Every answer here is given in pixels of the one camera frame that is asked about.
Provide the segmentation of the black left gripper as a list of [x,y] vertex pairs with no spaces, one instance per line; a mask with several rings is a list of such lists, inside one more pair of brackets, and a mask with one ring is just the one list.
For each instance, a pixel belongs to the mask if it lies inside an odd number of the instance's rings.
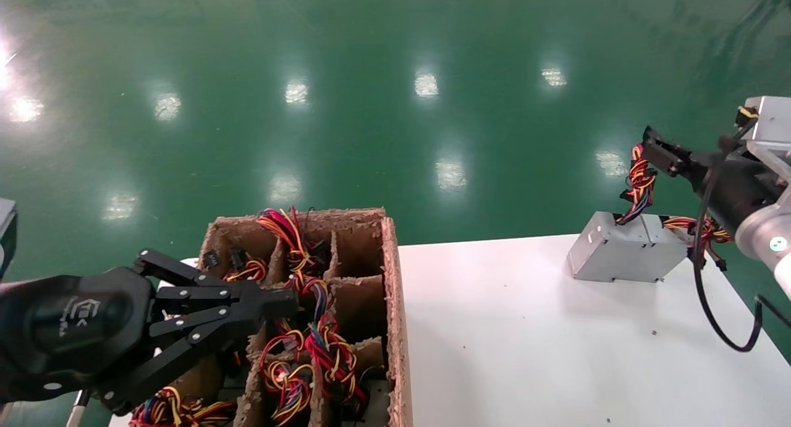
[[[156,323],[150,334],[155,291],[146,277],[167,283],[156,291],[156,309],[191,314]],[[101,403],[126,415],[204,357],[298,309],[294,290],[226,282],[150,249],[139,253],[133,271],[3,283],[2,402],[97,385]]]

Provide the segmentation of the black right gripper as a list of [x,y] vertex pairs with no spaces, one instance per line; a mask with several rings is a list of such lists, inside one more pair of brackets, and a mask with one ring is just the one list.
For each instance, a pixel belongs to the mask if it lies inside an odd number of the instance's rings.
[[785,157],[771,146],[689,151],[644,130],[644,159],[669,177],[686,177],[700,199],[700,235],[713,218],[731,236],[785,235]]

